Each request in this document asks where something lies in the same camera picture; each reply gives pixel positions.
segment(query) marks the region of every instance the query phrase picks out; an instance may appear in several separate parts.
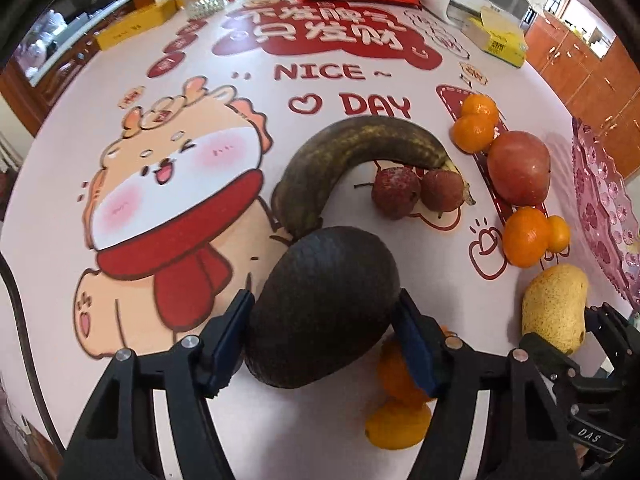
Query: mango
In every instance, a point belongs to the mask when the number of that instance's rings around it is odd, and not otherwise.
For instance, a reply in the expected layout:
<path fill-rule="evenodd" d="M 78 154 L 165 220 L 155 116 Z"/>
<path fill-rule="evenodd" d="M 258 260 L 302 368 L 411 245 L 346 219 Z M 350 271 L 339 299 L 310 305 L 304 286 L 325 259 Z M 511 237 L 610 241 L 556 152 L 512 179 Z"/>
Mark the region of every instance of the mango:
<path fill-rule="evenodd" d="M 589 280 L 571 264 L 559 264 L 537 275 L 522 300 L 522 335 L 535 332 L 564 354 L 584 341 L 584 307 Z"/>

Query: overripe banana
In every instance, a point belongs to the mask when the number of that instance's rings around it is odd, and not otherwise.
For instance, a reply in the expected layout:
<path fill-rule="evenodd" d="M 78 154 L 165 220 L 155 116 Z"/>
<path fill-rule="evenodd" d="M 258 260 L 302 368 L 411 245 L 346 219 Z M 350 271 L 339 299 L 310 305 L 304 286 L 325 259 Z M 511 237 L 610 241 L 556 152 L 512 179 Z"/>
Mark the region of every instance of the overripe banana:
<path fill-rule="evenodd" d="M 386 116 L 353 117 L 316 133 L 289 161 L 273 192 L 276 218 L 294 238 L 321 228 L 322 209 L 340 177 L 370 160 L 460 174 L 440 141 L 417 124 Z M 466 180 L 465 202 L 476 203 Z"/>

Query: orange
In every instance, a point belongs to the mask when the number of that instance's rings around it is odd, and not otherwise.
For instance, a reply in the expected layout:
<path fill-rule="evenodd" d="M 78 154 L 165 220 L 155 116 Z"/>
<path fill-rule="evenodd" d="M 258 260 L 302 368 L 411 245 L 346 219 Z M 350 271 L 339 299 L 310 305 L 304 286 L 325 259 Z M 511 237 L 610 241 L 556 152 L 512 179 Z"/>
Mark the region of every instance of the orange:
<path fill-rule="evenodd" d="M 502 250 L 511 265 L 530 267 L 545 255 L 551 227 L 543 212 L 521 207 L 507 220 L 502 234 Z"/>
<path fill-rule="evenodd" d="M 388 395 L 409 406 L 421 406 L 431 400 L 431 397 L 415 385 L 402 357 L 400 343 L 395 337 L 382 343 L 378 377 Z"/>
<path fill-rule="evenodd" d="M 465 115 L 453 125 L 451 139 L 463 152 L 478 153 L 494 142 L 494 129 L 495 125 L 485 115 Z"/>
<path fill-rule="evenodd" d="M 462 103 L 462 115 L 481 114 L 491 119 L 492 124 L 498 125 L 500 112 L 493 99 L 484 94 L 473 94 L 467 97 Z"/>
<path fill-rule="evenodd" d="M 551 229 L 548 249 L 552 253 L 561 253 L 571 241 L 571 229 L 561 216 L 553 215 L 546 220 Z"/>
<path fill-rule="evenodd" d="M 452 332 L 451 330 L 449 330 L 449 327 L 447 325 L 441 325 L 440 326 L 440 330 L 442 330 L 442 333 L 444 334 L 444 337 L 450 337 L 450 336 L 455 336 L 458 335 L 455 332 Z"/>
<path fill-rule="evenodd" d="M 387 399 L 367 419 L 364 433 L 380 449 L 406 449 L 424 440 L 430 423 L 428 405 L 407 406 L 399 400 Z"/>

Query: pink glass plate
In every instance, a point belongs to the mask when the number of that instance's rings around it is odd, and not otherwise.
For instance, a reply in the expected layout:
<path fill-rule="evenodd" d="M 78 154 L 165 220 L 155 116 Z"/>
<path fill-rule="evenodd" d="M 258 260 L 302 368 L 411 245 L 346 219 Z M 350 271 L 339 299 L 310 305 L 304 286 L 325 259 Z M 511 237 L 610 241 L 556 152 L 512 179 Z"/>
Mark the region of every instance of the pink glass plate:
<path fill-rule="evenodd" d="M 574 118 L 574 184 L 582 230 L 609 281 L 640 310 L 638 221 L 613 159 Z"/>

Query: table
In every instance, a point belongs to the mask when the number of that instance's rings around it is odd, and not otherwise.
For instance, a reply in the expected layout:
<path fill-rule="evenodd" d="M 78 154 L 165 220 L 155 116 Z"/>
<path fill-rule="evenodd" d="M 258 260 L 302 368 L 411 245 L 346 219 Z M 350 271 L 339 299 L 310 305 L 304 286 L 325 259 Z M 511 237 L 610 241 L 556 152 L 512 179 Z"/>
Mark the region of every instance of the table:
<path fill-rule="evenodd" d="M 469 92 L 497 102 L 502 131 L 546 142 L 545 208 L 572 227 L 568 255 L 524 270 L 506 264 L 494 243 L 506 212 L 475 158 L 448 136 Z M 287 161 L 314 133 L 357 114 L 406 118 L 433 132 L 477 201 L 440 219 L 418 204 L 411 218 L 387 221 L 369 187 L 358 186 L 385 161 L 355 168 L 332 193 L 324 224 L 380 236 L 424 313 L 474 348 L 506 354 L 520 337 L 524 287 L 558 261 L 585 270 L 590 304 L 608 301 L 630 313 L 579 227 L 571 117 L 528 64 L 516 69 L 428 13 L 402 7 L 251 0 L 202 22 L 179 13 L 98 54 L 73 81 L 33 144 L 2 231 L 37 376 L 65 444 L 105 356 L 121 346 L 164 350 L 223 312 L 238 288 L 259 293 L 286 250 L 269 203 Z M 231 202 L 225 189 L 233 189 Z M 208 234 L 203 214 L 217 222 Z M 188 312 L 179 307 L 185 299 Z M 44 432 L 8 300 L 0 301 L 7 393 Z M 265 386 L 242 367 L 210 404 L 236 478 L 405 478 L 418 447 L 382 451 L 364 436 L 367 415 L 384 397 L 377 358 L 375 348 L 291 391 Z M 587 374 L 603 358 L 589 339 L 577 353 Z M 176 478 L 166 401 L 155 399 L 165 471 Z M 475 477 L 483 417 L 486 397 L 463 478 Z"/>

